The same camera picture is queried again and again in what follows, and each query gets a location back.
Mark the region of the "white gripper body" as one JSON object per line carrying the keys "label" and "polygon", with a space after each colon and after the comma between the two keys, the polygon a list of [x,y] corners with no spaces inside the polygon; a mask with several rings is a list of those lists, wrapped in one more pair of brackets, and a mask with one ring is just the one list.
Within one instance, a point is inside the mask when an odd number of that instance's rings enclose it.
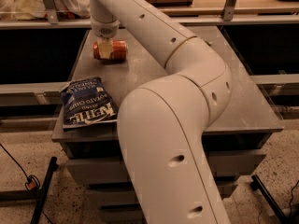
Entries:
{"label": "white gripper body", "polygon": [[93,30],[93,33],[97,37],[103,37],[103,38],[113,38],[119,29],[119,22],[113,21],[113,22],[100,22],[97,21],[94,18],[91,18],[91,27]]}

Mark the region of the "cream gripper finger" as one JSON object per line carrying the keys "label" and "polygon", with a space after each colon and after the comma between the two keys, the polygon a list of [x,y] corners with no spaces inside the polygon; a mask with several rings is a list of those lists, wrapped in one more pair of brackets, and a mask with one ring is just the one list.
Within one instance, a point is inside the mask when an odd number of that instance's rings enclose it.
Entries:
{"label": "cream gripper finger", "polygon": [[110,38],[98,38],[98,53],[101,60],[109,60],[113,53],[113,41]]}

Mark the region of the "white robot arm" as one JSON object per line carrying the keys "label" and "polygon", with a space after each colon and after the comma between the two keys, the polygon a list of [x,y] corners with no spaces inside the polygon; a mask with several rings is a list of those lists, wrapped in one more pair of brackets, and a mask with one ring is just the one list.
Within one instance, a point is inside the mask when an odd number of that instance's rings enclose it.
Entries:
{"label": "white robot arm", "polygon": [[123,160],[147,224],[231,224],[202,134],[232,95],[230,68],[201,37],[145,0],[91,0],[165,69],[131,91],[118,114]]}

